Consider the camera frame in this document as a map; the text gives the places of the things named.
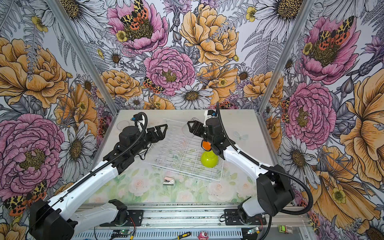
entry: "yellow flower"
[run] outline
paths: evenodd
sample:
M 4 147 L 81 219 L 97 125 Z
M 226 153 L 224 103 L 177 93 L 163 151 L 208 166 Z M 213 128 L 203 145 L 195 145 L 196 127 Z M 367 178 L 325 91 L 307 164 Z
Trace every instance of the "yellow flower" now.
M 332 199 L 338 204 L 345 204 L 347 202 L 345 192 L 336 187 L 333 189 Z
M 247 15 L 245 16 L 245 18 L 250 22 L 253 22 L 256 19 L 254 16 L 256 12 L 257 12 L 256 7 L 248 7 Z
M 237 68 L 229 69 L 229 67 L 219 68 L 215 65 L 202 67 L 196 75 L 204 81 L 209 81 L 206 89 L 212 88 L 213 95 L 210 96 L 211 105 L 216 102 L 224 101 L 231 93 L 236 90 L 236 83 L 240 83 L 240 78 L 237 75 Z
M 304 48 L 303 48 L 303 53 L 304 53 L 304 55 L 308 55 L 308 54 L 311 52 L 312 48 L 313 48 L 312 43 L 311 43 L 311 42 L 307 43 L 307 44 L 304 46 Z
M 88 130 L 93 135 L 97 135 L 98 119 L 96 114 L 96 105 L 86 94 L 80 84 L 76 89 L 71 87 L 70 96 L 59 99 L 58 106 L 55 108 L 56 123 L 58 125 L 71 125 L 77 131 L 81 122 L 88 124 Z
M 32 16 L 32 17 L 31 17 L 31 20 L 32 20 L 33 24 L 36 25 L 36 28 L 37 28 L 39 31 L 48 32 L 48 28 L 42 24 L 42 22 L 41 22 L 41 18 L 38 18 L 38 17 L 36 17 L 36 16 Z
M 128 100 L 143 93 L 140 82 L 123 71 L 105 71 L 101 74 L 101 78 L 113 99 L 119 96 Z M 99 98 L 102 98 L 99 89 L 97 89 L 96 94 Z
M 260 73 L 258 76 L 254 76 L 251 78 L 251 84 L 245 85 L 244 90 L 244 96 L 246 98 L 252 97 L 257 98 L 258 96 L 263 96 L 265 93 L 265 90 L 269 84 L 269 81 L 272 77 L 272 71 L 267 72 L 266 74 Z M 283 98 L 283 77 L 280 76 L 276 86 L 273 89 L 273 93 L 271 95 L 271 98 L 269 99 L 269 102 L 272 104 L 274 108 L 276 108 L 280 100 Z
M 124 31 L 119 30 L 116 33 L 116 37 L 120 42 L 126 42 L 128 40 L 127 35 Z
M 367 193 L 361 183 L 353 181 L 356 174 L 353 163 L 335 146 L 322 146 L 319 150 L 320 164 L 315 173 L 320 179 L 320 185 L 317 189 L 310 185 L 313 210 L 330 221 L 337 215 L 336 226 L 344 229 L 355 218 L 361 218 L 362 225 L 358 233 L 363 233 L 369 228 L 370 220 L 380 218 L 380 211 L 375 210 L 376 205 L 363 196 Z M 368 194 L 372 196 L 374 193 L 368 190 Z
M 348 110 L 356 114 L 355 127 L 347 135 L 340 136 L 346 154 L 353 158 L 353 169 L 362 181 L 376 188 L 384 179 L 384 69 L 379 70 L 354 88 L 354 105 Z
M 36 67 L 27 79 L 28 60 L 26 48 L 21 39 L 10 43 L 0 38 L 0 96 L 11 96 L 8 104 L 16 103 L 23 94 L 34 96 L 49 108 L 58 97 L 68 93 L 67 73 L 47 49 L 38 46 Z
M 266 127 L 269 132 L 269 136 L 272 139 L 273 146 L 275 147 L 275 150 L 278 151 L 281 144 L 281 121 L 280 118 L 277 118 L 276 116 L 272 119 L 272 116 L 266 120 Z
M 185 45 L 199 49 L 200 63 L 223 66 L 236 55 L 238 32 L 234 28 L 219 37 L 212 37 L 226 22 L 225 16 L 218 15 L 214 8 L 204 7 L 204 4 L 199 5 L 198 16 L 191 11 L 184 15 L 180 34 L 188 40 Z
M 161 98 L 154 95 L 153 98 L 149 98 L 149 103 L 144 103 L 144 109 L 175 109 L 173 104 L 166 98 Z
M 98 55 L 99 55 L 102 59 L 104 59 L 104 53 L 101 51 L 100 48 L 97 49 L 97 53 L 98 53 Z
M 0 223 L 0 239 L 2 240 L 24 240 L 26 227 L 15 223 L 12 229 L 7 223 Z

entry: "screwdriver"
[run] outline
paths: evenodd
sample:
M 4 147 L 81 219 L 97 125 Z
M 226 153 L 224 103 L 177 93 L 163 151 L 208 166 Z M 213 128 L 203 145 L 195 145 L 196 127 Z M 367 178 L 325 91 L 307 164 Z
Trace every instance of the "screwdriver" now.
M 186 232 L 186 233 L 184 233 L 182 235 L 177 236 L 177 238 L 174 238 L 172 240 L 179 240 L 179 239 L 185 238 L 187 236 L 191 236 L 191 232 Z

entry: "daisy center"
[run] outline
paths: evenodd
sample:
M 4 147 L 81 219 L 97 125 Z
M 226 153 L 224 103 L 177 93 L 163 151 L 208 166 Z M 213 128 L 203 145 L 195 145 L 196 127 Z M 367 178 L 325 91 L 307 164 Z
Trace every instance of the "daisy center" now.
M 298 167 L 304 167 L 305 158 L 298 150 L 293 150 L 292 159 Z
M 73 141 L 73 144 L 70 150 L 72 159 L 78 159 L 81 155 L 82 149 L 83 149 L 83 145 L 81 144 L 80 140 L 76 139 L 75 141 Z
M 149 20 L 145 19 L 142 23 L 140 23 L 139 29 L 132 30 L 130 27 L 126 27 L 124 28 L 124 31 L 126 33 L 125 36 L 133 41 L 140 38 L 151 38 L 153 34 L 153 27 Z
M 284 18 L 296 17 L 303 0 L 282 0 L 277 8 L 277 13 Z
M 19 164 L 19 166 L 23 169 L 28 169 L 29 167 L 40 169 L 40 166 L 45 162 L 45 154 L 41 149 L 36 148 L 35 150 L 25 152 L 24 154 L 25 161 Z
M 87 89 L 88 91 L 90 91 L 91 88 L 92 88 L 92 84 L 90 82 L 85 82 L 84 83 L 84 88 Z
M 114 63 L 118 63 L 118 62 L 120 62 L 120 56 L 119 56 L 119 55 L 113 55 L 113 56 L 112 56 L 112 61 L 113 61 Z
M 79 15 L 79 5 L 75 0 L 60 0 L 60 2 L 70 18 L 74 19 Z
M 240 73 L 239 77 L 240 77 L 240 80 L 244 80 L 248 77 L 248 74 L 247 73 Z
M 372 240 L 384 240 L 384 235 L 381 233 L 380 230 L 378 230 L 375 227 L 370 227 L 366 231 L 366 233 L 367 233 L 369 239 L 372 239 Z
M 166 81 L 169 83 L 176 81 L 176 75 L 174 75 L 171 70 L 168 70 L 168 72 L 163 71 L 162 75 L 166 78 Z
M 185 95 L 185 99 L 188 100 L 188 101 L 194 101 L 198 97 L 199 97 L 199 93 L 198 92 L 189 92 L 189 93 L 186 93 L 186 95 Z
M 300 127 L 305 127 L 308 123 L 308 112 L 305 112 L 303 108 L 301 107 L 299 109 L 299 116 L 296 118 L 297 122 L 299 123 Z

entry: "metal frame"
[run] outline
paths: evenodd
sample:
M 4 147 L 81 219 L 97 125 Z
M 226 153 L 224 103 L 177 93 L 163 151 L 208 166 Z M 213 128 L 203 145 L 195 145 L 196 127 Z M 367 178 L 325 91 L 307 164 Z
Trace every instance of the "metal frame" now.
M 100 74 L 98 73 L 96 66 L 93 64 L 87 50 L 85 49 L 81 38 L 76 32 L 71 20 L 69 19 L 67 13 L 65 12 L 63 6 L 60 3 L 60 0 L 48 0 L 46 1 L 49 8 L 55 15 L 58 22 L 60 22 L 61 29 L 64 31 L 64 36 L 72 44 L 74 50 L 81 58 L 83 64 L 87 68 L 91 78 L 95 81 L 96 86 L 99 88 L 100 93 L 105 99 L 109 109 L 112 112 L 112 116 L 116 116 L 118 109 L 114 103 L 111 95 L 109 94 L 105 84 L 101 80 Z
M 265 93 L 263 95 L 262 101 L 258 107 L 258 112 L 262 112 L 264 108 L 266 107 L 266 104 L 269 101 L 269 98 L 272 95 L 273 89 L 275 88 L 279 77 L 281 75 L 281 71 L 283 70 L 283 67 L 285 63 L 287 62 L 290 51 L 295 45 L 297 36 L 300 34 L 301 30 L 305 26 L 305 22 L 309 17 L 309 14 L 312 10 L 312 7 L 315 3 L 315 0 L 305 0 L 300 8 L 299 13 L 297 14 L 295 23 L 293 25 L 293 29 L 291 33 L 289 34 L 287 41 L 285 42 L 283 51 L 280 54 L 280 58 L 277 61 L 277 64 L 275 66 L 275 69 L 273 70 L 271 81 L 269 81 L 268 87 L 265 90 Z

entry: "fern leaf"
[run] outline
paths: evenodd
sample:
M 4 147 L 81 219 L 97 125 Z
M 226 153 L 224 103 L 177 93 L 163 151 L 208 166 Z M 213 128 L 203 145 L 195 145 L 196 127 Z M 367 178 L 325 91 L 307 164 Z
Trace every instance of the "fern leaf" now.
M 13 32 L 20 29 L 18 19 L 22 19 L 22 14 L 15 0 L 0 0 L 0 7 L 4 8 L 4 12 L 0 13 L 0 35 L 9 39 L 13 36 Z

